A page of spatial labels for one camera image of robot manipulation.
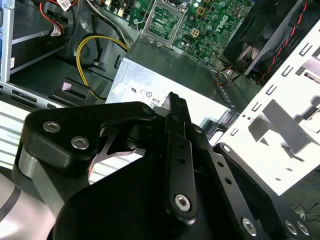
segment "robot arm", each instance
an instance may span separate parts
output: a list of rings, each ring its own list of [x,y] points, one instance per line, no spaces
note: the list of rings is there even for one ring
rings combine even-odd
[[[14,168],[58,216],[55,240],[313,238],[230,146],[212,149],[184,99],[170,93],[162,107],[162,115],[126,102],[26,118]],[[92,164],[136,149],[145,155],[88,184]]]

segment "motherboard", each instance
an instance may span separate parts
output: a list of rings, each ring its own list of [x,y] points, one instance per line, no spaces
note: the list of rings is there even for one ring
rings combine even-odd
[[[158,46],[213,64],[253,0],[106,0],[105,8],[137,25]]]
[[[251,0],[196,1],[189,7],[173,46],[205,62],[214,61],[215,56],[222,55],[253,4]]]

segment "cpu cooler fan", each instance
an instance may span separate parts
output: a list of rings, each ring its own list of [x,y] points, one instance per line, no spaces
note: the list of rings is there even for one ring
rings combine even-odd
[[[264,85],[319,19],[316,1],[257,1],[223,54]]]

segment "yellow wire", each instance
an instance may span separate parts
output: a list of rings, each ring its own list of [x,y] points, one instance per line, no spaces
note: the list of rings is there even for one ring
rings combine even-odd
[[[85,74],[84,74],[84,71],[82,70],[82,67],[81,67],[81,63],[80,63],[80,53],[81,53],[81,50],[82,48],[84,47],[84,45],[87,44],[87,42],[89,42],[90,40],[92,39],[107,39],[107,40],[110,40],[114,43],[117,43],[119,44],[121,47],[123,47],[124,49],[126,49],[127,51],[129,50],[128,46],[125,45],[124,43],[122,43],[121,41],[115,39],[115,38],[112,38],[112,37],[108,37],[108,36],[101,36],[101,35],[94,35],[94,36],[88,36],[86,37],[84,40],[82,40],[82,42],[80,42],[77,50],[76,50],[76,67],[78,68],[78,72],[80,74],[80,77],[81,77],[81,80],[83,82],[84,85],[86,85],[87,87],[89,87],[89,84],[86,80],[86,77],[85,77]],[[90,89],[90,92],[99,100],[101,100],[96,94],[94,91],[92,91]]]

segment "bolt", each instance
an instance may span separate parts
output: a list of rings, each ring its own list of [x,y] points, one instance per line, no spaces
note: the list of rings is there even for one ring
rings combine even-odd
[[[290,231],[290,233],[292,233],[293,235],[297,235],[297,229],[295,228],[295,226],[292,225],[291,222],[285,220],[284,223],[286,225],[286,228]]]
[[[174,198],[175,204],[177,207],[183,211],[188,212],[190,210],[190,202],[185,195],[177,194]]]
[[[257,229],[255,225],[248,218],[242,219],[242,226],[253,237],[257,236]]]
[[[202,129],[200,127],[198,127],[197,125],[194,126],[194,129],[198,132],[198,133],[202,133]]]
[[[89,147],[89,141],[84,136],[75,136],[71,139],[71,145],[75,149],[86,150]]]
[[[305,225],[303,225],[301,222],[296,221],[296,224],[298,224],[299,229],[301,230],[301,232],[303,232],[305,235],[309,236],[309,231],[306,228]]]
[[[56,121],[45,121],[42,125],[43,129],[48,133],[57,133],[61,130],[61,126]]]
[[[231,153],[231,150],[229,147],[227,147],[226,145],[223,145],[223,149],[228,152],[228,153]]]

